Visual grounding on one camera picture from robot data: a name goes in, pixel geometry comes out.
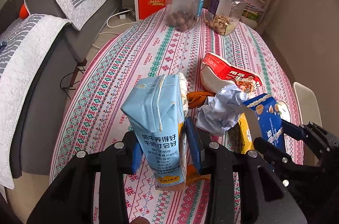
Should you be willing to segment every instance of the red food package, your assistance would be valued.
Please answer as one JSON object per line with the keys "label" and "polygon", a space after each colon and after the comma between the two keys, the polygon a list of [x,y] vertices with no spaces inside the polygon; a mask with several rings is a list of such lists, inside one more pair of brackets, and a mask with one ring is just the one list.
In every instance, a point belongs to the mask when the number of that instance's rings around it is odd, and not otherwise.
{"label": "red food package", "polygon": [[236,84],[246,93],[262,86],[262,81],[256,73],[235,67],[213,53],[207,53],[202,60],[200,76],[206,90],[214,93],[230,83]]}

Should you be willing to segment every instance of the jar label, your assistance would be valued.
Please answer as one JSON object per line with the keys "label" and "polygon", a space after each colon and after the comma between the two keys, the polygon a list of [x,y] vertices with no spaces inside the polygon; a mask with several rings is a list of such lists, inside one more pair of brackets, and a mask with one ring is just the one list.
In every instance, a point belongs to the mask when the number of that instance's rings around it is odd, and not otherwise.
{"label": "jar label", "polygon": [[197,13],[197,18],[201,15],[201,10],[202,10],[202,5],[203,4],[204,4],[204,0],[200,0],[199,9],[198,9],[198,13]]}
{"label": "jar label", "polygon": [[219,2],[219,0],[211,0],[210,7],[208,8],[208,12],[206,14],[207,20],[212,21],[214,19],[219,6]]}

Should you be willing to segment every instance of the dining table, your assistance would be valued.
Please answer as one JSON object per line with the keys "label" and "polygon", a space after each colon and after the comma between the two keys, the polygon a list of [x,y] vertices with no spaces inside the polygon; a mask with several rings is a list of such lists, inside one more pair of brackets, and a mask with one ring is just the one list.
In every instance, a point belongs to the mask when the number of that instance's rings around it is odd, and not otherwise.
{"label": "dining table", "polygon": [[[262,86],[255,95],[271,94],[286,103],[291,122],[299,125],[299,113],[291,84],[261,36],[239,22],[234,32],[221,36],[204,23],[207,10],[189,32],[165,25],[162,9],[108,41],[89,64],[64,115],[51,162],[50,183],[68,161],[81,150],[94,153],[122,140],[133,130],[120,107],[139,79],[182,72],[188,92],[203,91],[201,61],[213,52],[230,64],[258,74]],[[194,117],[196,109],[190,109]],[[239,134],[211,136],[229,150],[240,152]],[[297,164],[303,162],[303,144],[287,135],[286,152]],[[234,176],[234,223],[240,223],[240,188]],[[94,187],[93,223],[99,223],[99,178]],[[208,180],[199,180],[185,191],[159,191],[145,157],[137,172],[124,175],[129,221],[138,216],[151,224],[204,223],[210,190]]]}

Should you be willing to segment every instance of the white cable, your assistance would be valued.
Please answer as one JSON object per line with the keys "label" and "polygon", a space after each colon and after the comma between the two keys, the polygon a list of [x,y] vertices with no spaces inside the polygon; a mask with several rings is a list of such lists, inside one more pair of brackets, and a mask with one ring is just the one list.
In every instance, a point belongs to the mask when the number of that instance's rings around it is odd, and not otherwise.
{"label": "white cable", "polygon": [[123,14],[123,13],[128,13],[128,12],[130,12],[130,11],[133,11],[133,9],[130,9],[130,10],[127,10],[127,11],[123,11],[123,12],[120,12],[120,13],[116,13],[116,14],[114,14],[114,15],[111,15],[111,16],[107,19],[106,25],[107,25],[108,27],[110,27],[110,26],[108,25],[108,21],[109,21],[113,16],[120,15],[120,14]]}
{"label": "white cable", "polygon": [[102,32],[98,35],[101,35],[101,34],[112,34],[112,35],[120,35],[120,34],[117,34],[117,33],[113,33],[113,32]]}
{"label": "white cable", "polygon": [[120,27],[120,26],[123,26],[123,25],[128,25],[128,24],[136,24],[136,23],[139,23],[139,22],[129,22],[129,23],[124,23],[124,24],[120,24],[120,25],[117,25],[117,26],[109,26],[108,24],[107,24],[107,26],[109,27],[109,28],[118,28],[118,27]]}
{"label": "white cable", "polygon": [[[129,25],[129,24],[136,24],[136,23],[139,23],[139,22],[123,23],[123,24],[120,24],[120,25],[118,25],[118,26],[109,26],[109,25],[108,25],[108,22],[109,22],[109,20],[110,20],[112,17],[114,17],[114,16],[116,16],[116,15],[123,14],[123,13],[128,13],[128,12],[131,12],[131,11],[133,11],[133,9],[128,9],[128,10],[126,10],[126,11],[123,11],[123,12],[116,13],[116,14],[114,14],[114,15],[111,15],[111,16],[107,19],[107,21],[106,21],[107,27],[109,27],[109,28],[118,28],[118,27],[123,26],[123,25]],[[101,34],[120,35],[120,34],[113,33],[113,32],[102,32],[102,33],[99,33],[98,35],[101,35]],[[92,44],[92,47],[94,47],[94,48],[96,48],[96,49],[101,49],[100,47],[95,46],[94,44]]]}
{"label": "white cable", "polygon": [[95,46],[94,44],[92,44],[92,47],[94,47],[94,48],[96,48],[96,49],[101,49],[100,47],[98,47],[98,46]]}

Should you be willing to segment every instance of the blue snack box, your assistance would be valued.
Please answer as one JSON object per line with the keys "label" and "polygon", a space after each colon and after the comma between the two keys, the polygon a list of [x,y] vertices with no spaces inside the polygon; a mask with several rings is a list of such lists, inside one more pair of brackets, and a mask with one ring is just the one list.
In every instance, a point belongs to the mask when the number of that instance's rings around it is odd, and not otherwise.
{"label": "blue snack box", "polygon": [[258,119],[262,137],[285,152],[285,140],[277,101],[270,94],[261,94],[243,102]]}
{"label": "blue snack box", "polygon": [[121,110],[128,116],[158,189],[184,190],[186,135],[178,76],[140,79]]}

